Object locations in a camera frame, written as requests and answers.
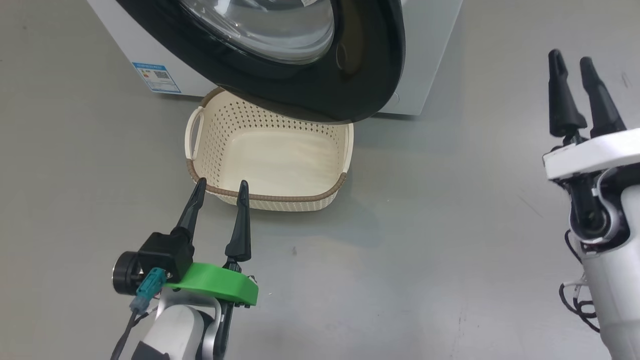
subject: glass door window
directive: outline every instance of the glass door window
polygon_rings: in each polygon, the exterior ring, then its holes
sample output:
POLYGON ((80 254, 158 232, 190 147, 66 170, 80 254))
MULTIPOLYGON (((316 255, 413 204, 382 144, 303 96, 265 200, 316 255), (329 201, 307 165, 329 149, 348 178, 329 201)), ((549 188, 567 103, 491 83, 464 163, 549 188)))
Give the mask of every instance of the glass door window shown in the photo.
POLYGON ((280 63, 311 63, 333 42, 330 0, 180 1, 230 44, 280 63))

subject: sticker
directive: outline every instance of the sticker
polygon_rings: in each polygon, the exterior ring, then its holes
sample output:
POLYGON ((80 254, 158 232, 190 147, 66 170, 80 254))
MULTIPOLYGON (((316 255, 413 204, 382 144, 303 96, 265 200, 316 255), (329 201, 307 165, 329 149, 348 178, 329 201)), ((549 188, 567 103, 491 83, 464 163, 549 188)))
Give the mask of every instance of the sticker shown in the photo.
POLYGON ((162 65, 132 63, 136 67, 138 74, 142 76, 151 91, 153 92, 170 92, 173 94, 181 94, 171 75, 162 65))

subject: perforated basket wall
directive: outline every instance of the perforated basket wall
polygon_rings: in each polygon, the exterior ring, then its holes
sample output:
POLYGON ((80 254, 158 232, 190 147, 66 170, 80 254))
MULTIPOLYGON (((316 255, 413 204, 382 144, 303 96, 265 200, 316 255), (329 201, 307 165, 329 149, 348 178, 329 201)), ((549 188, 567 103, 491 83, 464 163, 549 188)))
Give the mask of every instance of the perforated basket wall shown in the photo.
POLYGON ((272 211, 315 211, 327 207, 335 198, 346 180, 353 148, 353 125, 310 124, 283 117, 276 113, 250 104, 220 88, 208 94, 189 120, 185 136, 187 166, 194 181, 201 177, 207 179, 207 192, 221 200, 235 204, 237 192, 221 188, 224 171, 223 161, 229 142, 236 131, 244 129, 269 129, 283 131, 308 131, 330 139, 331 151, 335 161, 332 163, 335 184, 327 191, 308 196, 274 196, 268 193, 250 194, 250 206, 254 209, 272 211), (194 118, 200 118, 199 141, 192 153, 191 133, 194 118))

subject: connector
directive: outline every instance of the connector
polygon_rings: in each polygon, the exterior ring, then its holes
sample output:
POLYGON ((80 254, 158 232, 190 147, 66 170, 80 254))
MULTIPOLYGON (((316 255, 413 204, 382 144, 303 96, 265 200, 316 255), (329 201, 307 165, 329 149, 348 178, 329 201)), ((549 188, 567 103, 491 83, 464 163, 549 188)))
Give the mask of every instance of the connector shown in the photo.
POLYGON ((138 314, 144 313, 154 296, 160 292, 166 283, 166 274, 161 268, 153 268, 147 274, 142 284, 136 290, 136 297, 129 304, 131 311, 137 310, 138 314))

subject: laundry basket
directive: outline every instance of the laundry basket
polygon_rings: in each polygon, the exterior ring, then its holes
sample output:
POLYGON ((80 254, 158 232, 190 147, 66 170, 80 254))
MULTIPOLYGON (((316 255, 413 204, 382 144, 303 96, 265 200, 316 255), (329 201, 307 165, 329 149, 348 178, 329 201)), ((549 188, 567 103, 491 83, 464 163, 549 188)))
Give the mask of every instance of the laundry basket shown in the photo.
POLYGON ((315 211, 346 180, 353 125, 290 119, 218 88, 191 114, 184 151, 193 180, 205 177, 207 192, 229 204, 244 179, 254 209, 315 211))

